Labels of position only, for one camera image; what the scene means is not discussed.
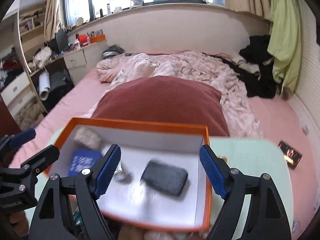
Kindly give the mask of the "person left hand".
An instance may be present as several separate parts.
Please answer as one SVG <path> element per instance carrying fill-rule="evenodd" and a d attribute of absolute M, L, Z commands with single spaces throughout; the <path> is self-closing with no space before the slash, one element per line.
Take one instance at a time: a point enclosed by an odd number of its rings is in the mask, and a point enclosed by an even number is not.
<path fill-rule="evenodd" d="M 20 236 L 25 237 L 29 232 L 29 223 L 24 211 L 13 213 L 9 216 L 10 225 Z"/>

